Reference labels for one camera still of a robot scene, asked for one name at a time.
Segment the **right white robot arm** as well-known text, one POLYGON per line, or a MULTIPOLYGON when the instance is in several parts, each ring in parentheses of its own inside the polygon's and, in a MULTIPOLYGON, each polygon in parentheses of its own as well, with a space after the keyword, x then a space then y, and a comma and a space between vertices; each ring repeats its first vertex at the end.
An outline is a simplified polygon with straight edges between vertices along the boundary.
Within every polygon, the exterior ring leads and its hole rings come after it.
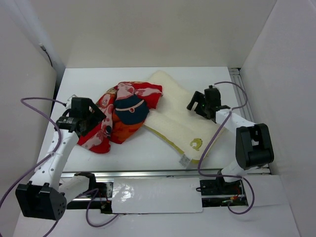
POLYGON ((233 187, 249 170, 265 166, 274 161, 274 151, 269 128, 264 123, 253 123, 222 105, 218 88, 210 86, 204 93, 196 91, 187 109, 196 108, 195 113, 220 125, 231 132, 236 139, 235 160, 219 172, 215 182, 216 190, 222 194, 233 187))

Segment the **cream pillow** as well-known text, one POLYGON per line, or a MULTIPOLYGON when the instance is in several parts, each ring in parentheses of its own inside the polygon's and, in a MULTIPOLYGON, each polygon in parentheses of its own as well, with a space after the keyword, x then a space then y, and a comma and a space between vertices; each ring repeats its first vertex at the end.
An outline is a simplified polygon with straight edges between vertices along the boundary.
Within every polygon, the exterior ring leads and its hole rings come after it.
POLYGON ((193 93, 166 72, 153 73, 148 82, 161 85, 163 96, 157 108, 150 111, 144 126, 180 155, 179 163, 184 168, 197 164, 219 125, 189 111, 187 105, 193 93))

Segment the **red patterned pillowcase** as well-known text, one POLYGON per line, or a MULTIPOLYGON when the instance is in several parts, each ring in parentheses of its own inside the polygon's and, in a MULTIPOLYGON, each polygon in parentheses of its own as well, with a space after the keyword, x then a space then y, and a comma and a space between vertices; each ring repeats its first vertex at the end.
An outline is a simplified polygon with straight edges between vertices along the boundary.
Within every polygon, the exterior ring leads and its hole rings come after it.
POLYGON ((80 137, 77 144, 97 154, 108 153, 111 143, 122 144, 143 125, 162 96, 161 85, 139 81, 118 83, 96 102, 106 118, 80 137))

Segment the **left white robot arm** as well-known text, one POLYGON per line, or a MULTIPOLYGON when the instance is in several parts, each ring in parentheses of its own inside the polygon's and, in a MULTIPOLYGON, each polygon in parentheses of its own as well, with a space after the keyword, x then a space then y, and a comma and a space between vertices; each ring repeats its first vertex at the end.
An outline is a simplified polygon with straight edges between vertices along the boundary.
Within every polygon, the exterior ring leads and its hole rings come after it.
POLYGON ((92 173, 78 172, 64 184, 60 179, 79 138, 100 125, 106 116, 90 98, 72 96, 64 106, 65 112, 52 122, 55 131, 46 157, 33 168, 35 173, 28 183, 19 184, 15 190, 25 217, 58 221, 73 199, 97 193, 92 173))

